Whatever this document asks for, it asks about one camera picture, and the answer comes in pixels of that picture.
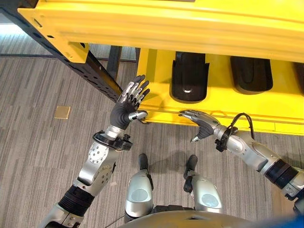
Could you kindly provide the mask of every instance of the silver arm segment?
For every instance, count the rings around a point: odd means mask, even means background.
[[[104,133],[104,137],[115,139],[116,137],[121,137],[123,134],[124,130],[109,126]],[[67,192],[63,199],[53,206],[51,211],[39,225],[39,228],[61,227],[59,224],[67,228],[78,227],[84,219],[83,215],[90,206],[94,197],[110,180],[119,153],[119,150],[115,150],[94,141],[89,150],[87,161],[84,163],[79,176],[73,181],[73,186],[68,191],[70,194],[68,194],[67,197],[70,197],[70,199],[75,201],[74,207],[77,208],[80,204],[80,209],[75,211],[72,209],[66,210],[60,206],[64,205],[69,208],[69,203],[71,202],[65,199]]]
[[[215,134],[221,139],[221,131]],[[294,204],[295,209],[304,214],[304,172],[284,162],[279,155],[269,148],[253,140],[246,132],[237,131],[227,139],[227,150],[240,157],[247,165],[265,175],[277,185],[282,194],[290,200],[299,200]]]

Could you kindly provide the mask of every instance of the yellow storage rack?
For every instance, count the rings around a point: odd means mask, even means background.
[[[88,43],[304,62],[303,0],[39,0],[18,11],[72,62]]]
[[[234,116],[245,112],[258,132],[304,135],[304,94],[293,63],[271,60],[273,88],[257,95],[244,95],[234,88],[229,56],[207,54],[206,63],[210,63],[207,96],[199,103],[185,104],[170,94],[174,59],[174,51],[141,50],[138,74],[146,74],[151,89],[141,104],[149,112],[147,121],[195,125],[177,116],[180,110],[194,109],[230,125]],[[238,127],[249,130],[247,120],[240,120]]]
[[[88,43],[141,48],[138,73],[152,90],[142,104],[149,122],[191,125],[176,114],[197,109],[229,125],[246,112],[257,131],[304,135],[304,97],[292,68],[304,62],[303,0],[39,0],[18,12],[71,62],[86,61]],[[170,96],[175,51],[207,53],[204,101]],[[235,91],[229,56],[271,59],[274,87]],[[239,125],[248,130],[245,121]]]

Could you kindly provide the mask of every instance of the silver joint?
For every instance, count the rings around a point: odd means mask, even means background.
[[[109,147],[93,142],[89,150],[89,160],[93,164],[101,163],[107,157]]]
[[[108,126],[104,134],[108,139],[115,140],[117,137],[123,138],[124,130],[110,125]]]
[[[74,215],[67,210],[63,209],[56,203],[50,210],[48,215],[39,224],[38,228],[45,228],[50,222],[62,224],[64,227],[73,227],[75,223],[81,223],[84,217]]]
[[[304,189],[304,171],[298,169],[298,174],[289,183],[298,191]]]
[[[227,127],[224,125],[219,124],[215,129],[213,134],[216,136],[217,139],[221,139],[222,135],[224,134],[224,132],[226,131]]]

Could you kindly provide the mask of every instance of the gray carpet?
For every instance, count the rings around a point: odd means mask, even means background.
[[[96,58],[108,58],[110,47],[111,45],[90,44],[90,51]],[[52,55],[23,31],[18,34],[6,34],[0,31],[0,54]],[[123,47],[121,59],[135,60],[135,48]]]
[[[136,74],[135,63],[121,63],[118,83]],[[54,119],[57,105],[72,106],[68,120]],[[113,103],[55,59],[0,59],[0,227],[36,227],[71,186],[87,158],[92,135],[105,129]],[[107,227],[124,214],[129,178],[145,152],[154,182],[154,204],[193,207],[183,192],[184,163],[199,158],[197,171],[213,181],[224,212],[249,220],[273,215],[270,182],[207,138],[190,143],[197,128],[132,123],[133,147],[96,197],[80,227]],[[304,168],[303,137],[256,133],[256,139]],[[123,219],[109,227],[118,227]]]

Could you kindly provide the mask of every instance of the black metal bracket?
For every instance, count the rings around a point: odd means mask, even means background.
[[[117,137],[115,140],[110,140],[104,137],[105,132],[100,131],[94,134],[93,139],[98,143],[114,148],[119,151],[129,151],[133,145],[132,142],[129,141],[130,136],[125,134],[121,139]]]
[[[138,63],[139,63],[139,56],[141,54],[141,49],[140,48],[135,48],[135,59],[136,59],[136,64],[137,64],[137,67],[138,67]]]
[[[122,54],[123,47],[121,46],[111,46],[109,61],[106,67],[107,72],[111,75],[111,77],[116,80],[118,74],[118,67],[120,61],[120,55]]]
[[[80,75],[84,80],[98,89],[112,101],[116,102],[122,93],[121,87],[116,83],[108,71],[101,65],[89,51],[85,63],[72,63],[65,58],[38,30],[29,24],[17,11],[18,8],[35,8],[38,0],[1,0],[0,12],[18,25],[30,37],[47,49],[58,60]]]
[[[235,133],[236,131],[238,130],[237,127],[232,127],[232,134]],[[227,146],[226,146],[226,141],[229,137],[229,134],[230,134],[230,131],[231,129],[226,129],[225,132],[223,133],[222,137],[220,140],[216,139],[215,140],[215,144],[217,145],[216,146],[216,149],[219,151],[219,152],[223,152],[224,150],[227,149]]]

